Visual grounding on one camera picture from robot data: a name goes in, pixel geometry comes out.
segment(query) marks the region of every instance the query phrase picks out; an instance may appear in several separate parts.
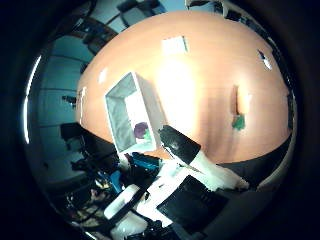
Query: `wooden tabletop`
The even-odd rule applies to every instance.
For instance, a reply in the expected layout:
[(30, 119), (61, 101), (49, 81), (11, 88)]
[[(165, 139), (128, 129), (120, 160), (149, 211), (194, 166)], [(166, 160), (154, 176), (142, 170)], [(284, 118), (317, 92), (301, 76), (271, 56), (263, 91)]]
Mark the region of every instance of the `wooden tabletop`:
[[(184, 36), (188, 51), (166, 55), (162, 40)], [(263, 52), (269, 70), (260, 58)], [(150, 17), (112, 39), (78, 84), (77, 121), (112, 142), (105, 94), (135, 71), (155, 89), (167, 124), (201, 144), (215, 163), (252, 159), (289, 136), (288, 90), (271, 48), (241, 23), (213, 13), (170, 12)], [(252, 95), (246, 127), (232, 128), (236, 86)], [(162, 149), (153, 152), (167, 156)]]

